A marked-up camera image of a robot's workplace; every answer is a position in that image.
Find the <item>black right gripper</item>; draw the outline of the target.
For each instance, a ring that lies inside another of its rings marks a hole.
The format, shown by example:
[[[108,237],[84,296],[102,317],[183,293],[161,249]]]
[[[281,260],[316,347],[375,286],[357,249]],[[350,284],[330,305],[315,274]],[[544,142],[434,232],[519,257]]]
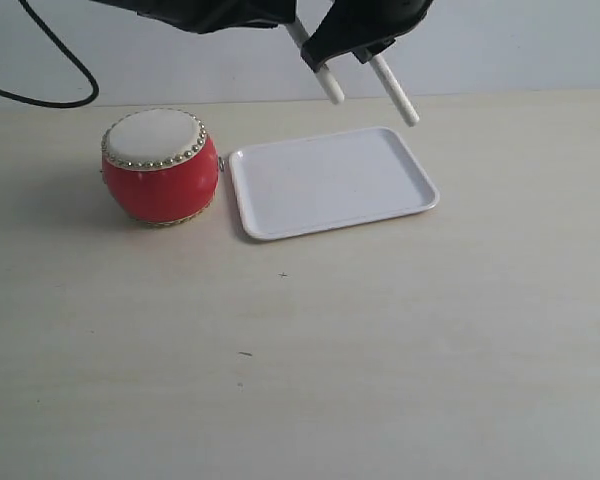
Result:
[[[317,72],[336,57],[353,54],[360,64],[392,46],[395,37],[413,30],[432,0],[334,1],[317,30],[301,47],[301,57]]]

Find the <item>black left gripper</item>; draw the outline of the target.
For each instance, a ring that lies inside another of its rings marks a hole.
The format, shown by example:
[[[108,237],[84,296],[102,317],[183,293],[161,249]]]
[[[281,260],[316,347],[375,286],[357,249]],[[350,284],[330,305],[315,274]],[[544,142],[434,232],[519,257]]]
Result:
[[[230,28],[273,29],[296,19],[296,0],[97,0],[176,29],[210,34]]]

